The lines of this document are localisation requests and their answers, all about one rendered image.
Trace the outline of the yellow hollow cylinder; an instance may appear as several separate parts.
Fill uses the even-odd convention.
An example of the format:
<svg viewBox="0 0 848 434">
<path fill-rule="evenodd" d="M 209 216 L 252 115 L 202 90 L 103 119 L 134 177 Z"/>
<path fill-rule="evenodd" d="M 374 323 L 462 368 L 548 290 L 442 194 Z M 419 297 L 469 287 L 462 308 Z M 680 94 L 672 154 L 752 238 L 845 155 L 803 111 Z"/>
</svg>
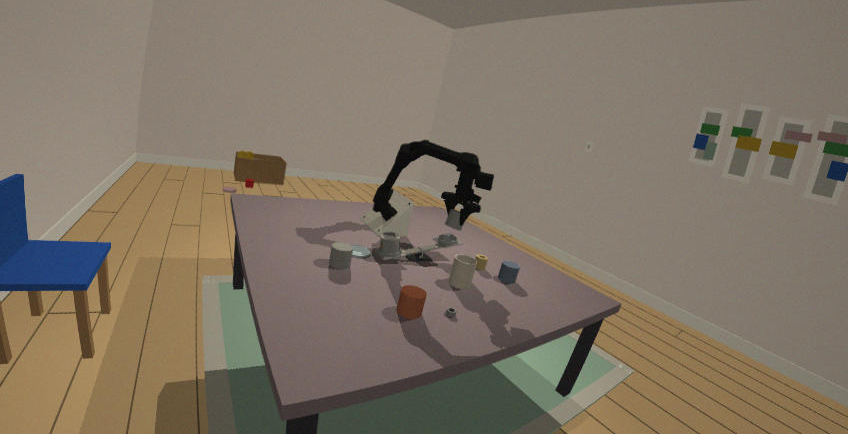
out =
<svg viewBox="0 0 848 434">
<path fill-rule="evenodd" d="M 476 269 L 485 270 L 488 262 L 488 257 L 477 254 L 475 260 L 477 261 Z"/>
</svg>

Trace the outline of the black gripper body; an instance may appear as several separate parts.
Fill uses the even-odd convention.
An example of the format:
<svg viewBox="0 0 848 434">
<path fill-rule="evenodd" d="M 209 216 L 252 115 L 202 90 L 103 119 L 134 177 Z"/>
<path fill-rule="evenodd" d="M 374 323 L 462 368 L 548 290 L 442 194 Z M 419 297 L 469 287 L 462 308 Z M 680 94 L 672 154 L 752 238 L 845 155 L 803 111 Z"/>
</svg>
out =
<svg viewBox="0 0 848 434">
<path fill-rule="evenodd" d="M 473 192 L 472 186 L 465 186 L 462 184 L 455 185 L 456 193 L 453 192 L 443 192 L 441 198 L 445 199 L 448 202 L 457 202 L 463 205 L 464 210 L 468 212 L 481 212 L 481 206 L 470 202 L 470 193 Z M 459 200 L 459 201 L 458 201 Z M 463 202 L 463 203 L 462 203 Z"/>
</svg>

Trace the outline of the orange cylinder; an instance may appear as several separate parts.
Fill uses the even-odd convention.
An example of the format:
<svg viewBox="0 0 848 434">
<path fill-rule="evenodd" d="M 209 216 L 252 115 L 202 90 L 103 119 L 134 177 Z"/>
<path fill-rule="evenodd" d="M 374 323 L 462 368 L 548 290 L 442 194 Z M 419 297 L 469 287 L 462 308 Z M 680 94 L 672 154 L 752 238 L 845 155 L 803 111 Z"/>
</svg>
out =
<svg viewBox="0 0 848 434">
<path fill-rule="evenodd" d="M 397 305 L 397 313 L 410 319 L 421 317 L 426 295 L 427 293 L 417 286 L 403 286 Z"/>
</svg>

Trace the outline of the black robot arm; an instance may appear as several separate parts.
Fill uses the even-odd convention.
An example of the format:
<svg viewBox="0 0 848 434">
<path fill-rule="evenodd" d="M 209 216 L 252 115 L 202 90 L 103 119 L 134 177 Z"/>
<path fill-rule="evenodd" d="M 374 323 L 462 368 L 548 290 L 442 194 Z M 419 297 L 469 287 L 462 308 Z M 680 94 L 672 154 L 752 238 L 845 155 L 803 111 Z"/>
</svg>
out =
<svg viewBox="0 0 848 434">
<path fill-rule="evenodd" d="M 403 143 L 400 146 L 390 173 L 385 182 L 378 187 L 373 198 L 374 205 L 372 210 L 374 212 L 380 212 L 385 221 L 388 221 L 398 213 L 388 201 L 393 193 L 393 189 L 391 188 L 400 172 L 410 162 L 425 154 L 456 165 L 458 167 L 456 170 L 461 172 L 458 181 L 459 184 L 472 186 L 475 179 L 477 188 L 491 190 L 494 174 L 480 172 L 478 157 L 474 153 L 457 152 L 426 139 Z"/>
</svg>

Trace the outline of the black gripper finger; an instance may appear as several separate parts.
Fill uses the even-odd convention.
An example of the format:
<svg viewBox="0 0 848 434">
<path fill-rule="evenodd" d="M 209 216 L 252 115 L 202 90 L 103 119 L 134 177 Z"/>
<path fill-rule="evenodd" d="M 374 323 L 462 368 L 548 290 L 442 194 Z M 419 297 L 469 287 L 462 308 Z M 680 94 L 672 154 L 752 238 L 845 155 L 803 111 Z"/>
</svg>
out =
<svg viewBox="0 0 848 434">
<path fill-rule="evenodd" d="M 455 209 L 455 206 L 458 204 L 457 202 L 448 202 L 446 200 L 444 200 L 444 202 L 445 202 L 445 205 L 446 205 L 448 215 L 449 215 L 450 210 Z"/>
<path fill-rule="evenodd" d="M 462 226 L 462 225 L 465 223 L 465 221 L 467 220 L 467 218 L 468 218 L 468 217 L 469 217 L 472 213 L 475 213 L 475 212 L 468 212 L 468 211 L 466 211 L 466 210 L 464 210 L 464 209 L 460 209 L 460 226 Z"/>
</svg>

